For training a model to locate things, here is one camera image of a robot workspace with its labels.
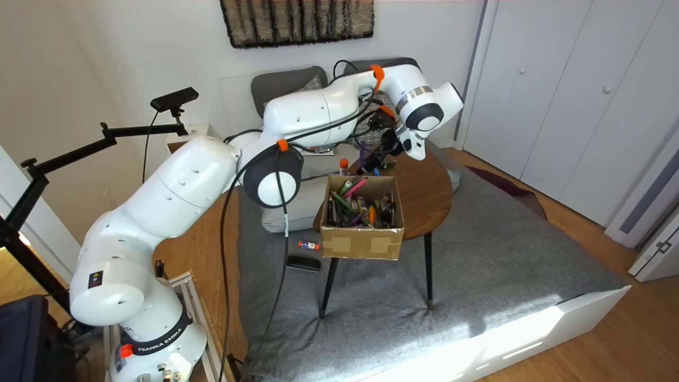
black cord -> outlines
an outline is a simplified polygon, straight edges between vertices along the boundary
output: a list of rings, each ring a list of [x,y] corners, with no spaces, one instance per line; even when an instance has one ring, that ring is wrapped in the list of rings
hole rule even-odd
[[[380,108],[375,108],[375,111],[371,111],[371,112],[365,112],[365,115],[356,121],[356,127],[358,127],[365,119],[369,119],[369,117],[374,117],[374,115],[377,115],[377,112],[380,112]],[[392,130],[392,127],[395,127],[395,126],[382,126],[382,124],[380,124],[380,127],[367,126],[367,130],[355,132],[352,135],[348,135],[348,140],[358,143],[360,135],[367,135],[367,133],[371,133],[371,132]]]
[[[147,183],[147,160],[148,160],[148,135],[151,135],[151,127],[155,124],[160,112],[153,115],[148,130],[147,130],[147,140],[145,140],[145,162],[143,162],[143,185]]]
[[[71,362],[77,365],[77,373],[78,373],[78,365],[84,363],[84,378],[91,380],[91,365],[90,365],[90,343],[86,341],[94,341],[94,331],[90,334],[77,334],[78,331],[78,322],[74,319],[70,319],[65,325],[60,326],[60,334],[63,336],[65,343],[61,343],[60,339],[50,347],[58,347],[58,348],[65,348],[71,353]]]
[[[330,78],[330,82],[336,82],[336,81],[342,78],[342,77],[348,77],[348,74],[338,74],[339,63],[351,65],[352,71],[360,73],[358,65],[355,65],[352,61],[348,61],[348,60],[338,60],[336,65],[334,65],[334,78]]]
[[[272,313],[270,313],[270,319],[268,319],[268,326],[262,329],[262,337],[270,334],[270,326],[272,326],[272,320],[274,320],[274,315],[276,315],[276,307],[277,307],[277,302],[279,302],[279,296],[282,296],[282,285],[284,285],[284,277],[286,277],[286,264],[289,264],[289,245],[290,245],[290,234],[289,234],[289,202],[284,200],[284,194],[282,194],[282,183],[279,183],[279,173],[274,173],[276,175],[276,183],[277,183],[277,197],[279,197],[279,206],[282,206],[282,216],[284,216],[284,248],[282,248],[282,269],[279,269],[279,282],[277,282],[277,291],[276,291],[276,297],[274,297],[274,305],[272,305]]]
[[[259,127],[253,127],[253,130],[237,132],[237,133],[226,135],[223,143],[232,143],[232,140],[236,140],[237,135],[253,133],[253,132],[260,132],[260,130],[259,130]]]
[[[220,347],[220,365],[219,365],[219,382],[225,375],[225,368],[226,368],[226,341],[230,341],[230,326],[232,326],[232,299],[230,299],[230,271],[226,271],[226,252],[225,252],[225,220],[226,220],[226,210],[230,210],[230,200],[232,194],[239,180],[239,176],[247,173],[248,166],[243,166],[232,180],[226,197],[220,206],[220,218],[219,218],[219,262],[220,262],[220,274],[223,274],[223,288],[225,288],[225,307],[226,307],[226,319],[225,319],[225,337],[223,337],[223,347]]]
[[[297,135],[289,139],[289,143],[294,143],[294,140],[301,140],[301,139],[306,139],[306,135],[314,135],[314,133],[334,130],[334,127],[338,127],[338,126],[344,126],[344,124],[348,124],[348,121],[352,121],[352,119],[358,119],[358,117],[371,106],[371,103],[374,103],[374,100],[367,100],[356,112],[352,112],[352,115],[348,115],[348,117],[344,117],[344,119],[338,119],[338,121],[330,121],[330,124],[327,124],[327,126],[318,126],[318,127],[314,127],[314,130],[309,130],[309,132],[297,133]]]

gray bed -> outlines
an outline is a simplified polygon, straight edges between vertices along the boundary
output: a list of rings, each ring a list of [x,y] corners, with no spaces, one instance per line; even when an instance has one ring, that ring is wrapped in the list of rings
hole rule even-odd
[[[462,180],[448,220],[433,234],[430,311],[422,241],[408,241],[396,264],[339,262],[321,319],[329,262],[322,271],[284,269],[282,235],[260,229],[259,209],[239,197],[248,378],[479,378],[592,329],[628,291],[533,210],[443,156],[439,160]],[[290,243],[314,237],[314,232],[290,234]]]

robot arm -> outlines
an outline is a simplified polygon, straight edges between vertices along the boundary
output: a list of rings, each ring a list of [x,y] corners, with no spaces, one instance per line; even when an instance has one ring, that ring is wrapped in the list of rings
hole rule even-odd
[[[309,133],[297,140],[304,146],[342,143],[355,132],[352,117],[360,111],[358,98],[374,92],[383,92],[395,105],[401,119],[401,127],[396,130],[398,143],[413,160],[425,160],[428,133],[462,108],[462,100],[449,82],[433,89],[421,69],[398,63],[339,77],[324,89],[272,100],[262,115],[262,135],[294,140],[294,135]]]
[[[153,274],[157,245],[182,235],[242,171],[254,173],[257,163],[270,162],[268,156],[277,156],[276,140],[304,146],[346,140],[365,111],[360,96],[377,89],[396,106],[402,124],[396,139],[413,160],[425,157],[426,135],[462,108],[451,85],[430,89],[415,65],[342,77],[327,89],[272,100],[257,135],[230,144],[207,135],[192,139],[126,204],[94,224],[70,282],[70,313],[84,325],[120,325],[131,339],[130,353],[112,355],[112,380],[147,373],[162,380],[168,372],[187,380],[205,347],[203,331],[187,320],[178,297]],[[297,183],[294,176],[284,176],[279,167],[274,173],[276,176],[257,178],[257,189],[274,195],[272,206],[297,194],[297,185],[282,185]]]

black metal leg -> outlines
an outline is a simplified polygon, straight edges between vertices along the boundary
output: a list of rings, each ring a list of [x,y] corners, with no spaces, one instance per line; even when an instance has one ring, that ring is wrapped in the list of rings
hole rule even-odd
[[[430,232],[425,235],[425,268],[426,268],[426,305],[433,302],[433,282],[430,282]]]
[[[324,294],[322,294],[322,304],[321,304],[321,317],[324,317],[327,299],[330,297],[330,291],[334,291],[338,264],[339,264],[339,259],[330,259],[330,269],[327,271],[327,282],[324,282]]]

white door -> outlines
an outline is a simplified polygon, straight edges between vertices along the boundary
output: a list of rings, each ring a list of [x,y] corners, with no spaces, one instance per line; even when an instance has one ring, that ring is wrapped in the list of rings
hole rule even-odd
[[[679,209],[643,248],[631,274],[641,282],[679,274]]]
[[[679,0],[662,2],[560,202],[607,225],[679,121]]]
[[[590,0],[499,0],[464,148],[521,176]]]
[[[590,148],[662,0],[592,2],[521,180],[560,200]]]

